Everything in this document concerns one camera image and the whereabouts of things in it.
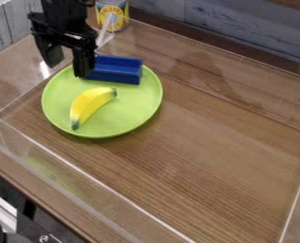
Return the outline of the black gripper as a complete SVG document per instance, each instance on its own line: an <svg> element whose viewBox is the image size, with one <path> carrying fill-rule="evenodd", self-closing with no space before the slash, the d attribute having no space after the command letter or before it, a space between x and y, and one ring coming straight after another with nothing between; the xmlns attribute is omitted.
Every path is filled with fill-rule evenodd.
<svg viewBox="0 0 300 243"><path fill-rule="evenodd" d="M63 61L63 47L72 49L73 75L84 78L94 69L98 34L87 24L87 9L94 0L39 0L41 11L31 11L31 32L44 63Z"/></svg>

